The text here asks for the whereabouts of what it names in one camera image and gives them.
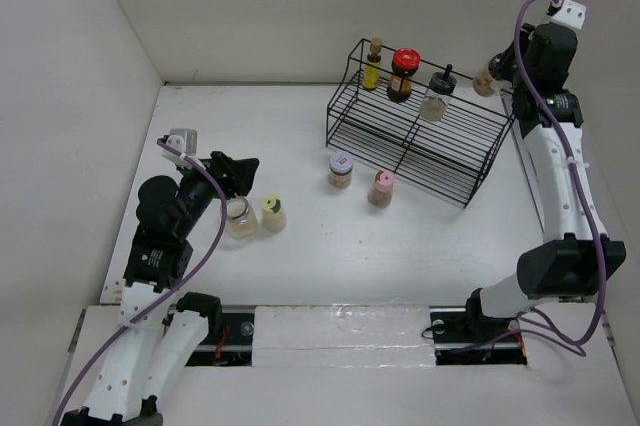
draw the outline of jar with white lid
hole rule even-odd
[[[353,156],[346,151],[338,151],[329,161],[329,182],[336,188],[344,189],[351,184]]]

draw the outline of screw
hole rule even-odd
[[[432,331],[435,334],[442,334],[444,333],[444,328],[438,328],[436,329],[434,326],[444,326],[444,321],[442,321],[441,319],[436,319],[434,321],[431,322],[431,327],[433,328]]]
[[[253,323],[245,321],[240,325],[240,334],[243,336],[251,336],[253,334]]]

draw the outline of transparent jar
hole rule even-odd
[[[501,89],[509,86],[509,83],[502,79],[498,73],[501,69],[503,55],[504,53],[494,56],[473,77],[473,90],[478,95],[488,98],[489,96],[493,96],[498,93]]]
[[[338,151],[329,160],[329,182],[336,188],[344,189],[351,184],[353,156],[346,151]]]
[[[456,78],[451,76],[453,67],[448,64],[444,73],[433,73],[429,88],[420,105],[420,116],[427,121],[441,121],[449,106],[451,94],[456,88]]]
[[[258,230],[258,220],[247,198],[227,201],[227,233],[236,239],[251,236]]]
[[[396,177],[391,171],[382,169],[376,173],[373,187],[367,198],[369,202],[378,208],[386,208],[393,197],[393,183]]]
[[[280,198],[275,194],[262,198],[262,226],[272,233],[279,233],[286,225],[287,214]]]

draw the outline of black wire rack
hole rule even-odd
[[[426,84],[412,80],[410,98],[395,103],[387,97],[392,72],[378,67],[378,87],[373,91],[361,87],[369,43],[363,38],[349,53],[342,81],[327,105],[326,145],[349,151],[374,167],[389,169],[466,207],[489,174],[514,116],[451,96],[441,121],[422,119],[420,104]],[[380,64],[390,65],[395,49],[383,48]],[[419,71],[428,68],[428,77],[445,69],[429,61],[421,63]],[[456,71],[453,74],[458,77],[458,88],[460,78],[473,79]]]

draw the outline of white panel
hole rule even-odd
[[[428,306],[259,307],[256,367],[411,368],[435,366]]]
[[[593,314],[591,305],[543,309],[573,336]],[[89,309],[70,379],[108,336],[116,310]],[[256,322],[256,334],[263,326],[269,321]],[[419,337],[420,331],[407,333]],[[586,345],[586,358],[532,337],[525,344],[529,366],[186,368],[163,411],[164,424],[208,424],[212,417],[238,426],[636,424],[601,330]],[[97,370],[69,409],[81,404]]]
[[[159,86],[116,0],[0,0],[3,424],[46,419]]]
[[[577,1],[587,6],[588,15],[569,81],[593,133],[590,150],[597,154],[605,176],[600,194],[594,186],[598,211],[603,220],[606,214],[612,237],[627,239],[629,259],[609,281],[606,307],[623,379],[640,415],[640,0]],[[615,203],[605,210],[601,204],[609,193]]]
[[[326,104],[334,86],[192,86],[162,88],[116,241],[101,301],[119,300],[131,239],[138,221],[140,185],[172,175],[156,140],[171,128],[198,130],[198,156],[223,151],[257,156],[260,167],[249,196],[277,193],[287,228],[261,228],[244,241],[228,235],[189,286],[220,296],[223,304],[464,304],[471,291],[513,274],[523,251],[542,235],[511,138],[467,209],[404,180],[391,205],[367,202],[375,170],[356,162],[353,181],[339,191],[327,181],[331,151],[324,147]],[[468,85],[458,94],[501,110]],[[191,267],[215,236],[214,201],[189,237]]]
[[[336,80],[362,36],[475,72],[508,46],[523,1],[119,0],[171,81]]]

